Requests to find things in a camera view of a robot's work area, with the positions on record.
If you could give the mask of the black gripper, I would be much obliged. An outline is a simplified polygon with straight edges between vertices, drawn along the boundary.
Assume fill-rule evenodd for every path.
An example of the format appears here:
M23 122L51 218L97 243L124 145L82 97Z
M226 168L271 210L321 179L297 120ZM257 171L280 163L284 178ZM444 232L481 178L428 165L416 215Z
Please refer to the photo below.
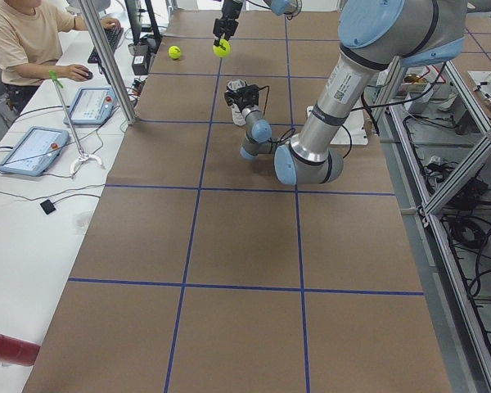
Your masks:
M230 92L224 93L224 100L228 106L235 106L238 111L243 111L247 107L253 107L254 101L247 95L256 94L256 85L247 85L239 87Z
M236 33L237 20L242 8L243 0L223 0L222 19L216 19L214 21L213 35L215 47L220 45L222 37L229 41Z

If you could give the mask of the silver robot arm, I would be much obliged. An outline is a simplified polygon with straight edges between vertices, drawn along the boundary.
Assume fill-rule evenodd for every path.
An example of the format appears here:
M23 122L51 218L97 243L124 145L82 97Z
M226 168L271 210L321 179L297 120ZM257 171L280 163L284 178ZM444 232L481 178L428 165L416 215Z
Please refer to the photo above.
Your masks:
M283 184L329 183L342 156L330 144L372 77L399 57L405 68L455 58L463 48L465 1L349 1L340 15L340 58L299 133L274 139L259 109L259 89L232 81L224 94L245 126L241 155L273 154Z
M213 36L214 47L219 47L221 41L229 39L236 33L239 25L238 18L243 8L243 0L224 0L221 8L222 15L214 20ZM302 2L298 0L272 0L264 1L267 8L277 16L288 19L299 15Z

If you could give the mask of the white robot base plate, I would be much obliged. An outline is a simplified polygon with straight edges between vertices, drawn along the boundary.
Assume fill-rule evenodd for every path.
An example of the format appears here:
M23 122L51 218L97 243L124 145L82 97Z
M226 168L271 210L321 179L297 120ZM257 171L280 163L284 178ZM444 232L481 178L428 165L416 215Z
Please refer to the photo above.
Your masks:
M361 147L368 144L366 130L364 128L364 118L360 111L353 112L344 122L346 129L340 127L335 137L331 140L332 146L350 145Z

